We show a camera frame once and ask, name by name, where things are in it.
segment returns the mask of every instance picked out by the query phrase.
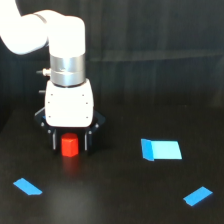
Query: blue paper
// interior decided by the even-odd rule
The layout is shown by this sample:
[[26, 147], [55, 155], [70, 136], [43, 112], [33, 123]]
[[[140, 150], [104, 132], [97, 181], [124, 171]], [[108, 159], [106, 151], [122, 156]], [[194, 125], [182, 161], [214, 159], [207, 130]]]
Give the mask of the blue paper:
[[142, 155], [144, 159], [154, 161], [151, 141], [142, 139]]
[[182, 159], [180, 147], [176, 141], [150, 141], [141, 139], [144, 159]]
[[31, 183], [26, 181], [24, 178], [21, 178], [21, 179], [17, 180], [13, 184], [28, 195], [40, 195], [40, 194], [42, 194], [41, 190], [39, 190], [38, 188], [33, 186]]
[[187, 204], [190, 206], [193, 206], [200, 202], [201, 200], [205, 199], [208, 197], [210, 194], [212, 194], [210, 190], [206, 189], [205, 187], [201, 187], [198, 190], [194, 191], [190, 195], [184, 198]]
[[152, 141], [152, 151], [154, 159], [182, 159], [176, 141]]

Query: red cube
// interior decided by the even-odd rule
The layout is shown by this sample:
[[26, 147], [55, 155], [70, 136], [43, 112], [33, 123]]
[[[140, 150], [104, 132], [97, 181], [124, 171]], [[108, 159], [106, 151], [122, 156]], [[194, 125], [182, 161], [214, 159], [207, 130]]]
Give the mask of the red cube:
[[67, 133], [61, 137], [62, 156], [73, 157], [79, 154], [78, 136], [73, 133]]

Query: blue square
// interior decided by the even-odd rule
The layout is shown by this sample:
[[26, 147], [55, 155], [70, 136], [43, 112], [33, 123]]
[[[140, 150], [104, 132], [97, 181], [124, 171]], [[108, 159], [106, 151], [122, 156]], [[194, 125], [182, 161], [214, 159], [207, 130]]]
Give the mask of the blue square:
[[193, 206], [200, 202], [201, 200], [205, 199], [208, 197], [210, 194], [212, 194], [210, 190], [206, 189], [205, 187], [201, 187], [198, 190], [194, 191], [190, 195], [184, 198], [187, 204], [190, 206]]
[[42, 194], [41, 190], [39, 190], [38, 188], [36, 188], [35, 186], [33, 186], [31, 183], [29, 183], [23, 178], [17, 180], [13, 184], [28, 195]]

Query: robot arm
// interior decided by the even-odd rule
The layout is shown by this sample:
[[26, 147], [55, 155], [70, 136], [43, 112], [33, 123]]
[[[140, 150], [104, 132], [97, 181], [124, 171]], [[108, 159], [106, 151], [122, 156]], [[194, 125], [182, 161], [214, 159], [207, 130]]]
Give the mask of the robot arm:
[[51, 10], [21, 16], [15, 0], [0, 0], [0, 36], [18, 55], [49, 44], [45, 115], [50, 126], [91, 124], [94, 102], [85, 77], [85, 25], [80, 18]]

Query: black surface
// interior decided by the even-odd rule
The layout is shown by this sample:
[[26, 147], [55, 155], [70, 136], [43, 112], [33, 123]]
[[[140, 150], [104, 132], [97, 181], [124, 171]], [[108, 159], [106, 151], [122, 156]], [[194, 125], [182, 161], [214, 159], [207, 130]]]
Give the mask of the black surface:
[[[73, 159], [51, 152], [35, 111], [14, 111], [0, 135], [0, 223], [223, 223], [223, 109], [99, 111], [107, 123], [95, 153]], [[141, 138], [177, 140], [183, 160], [144, 160]], [[13, 186], [21, 177], [43, 194]], [[188, 206], [183, 198], [201, 186], [214, 194]]]

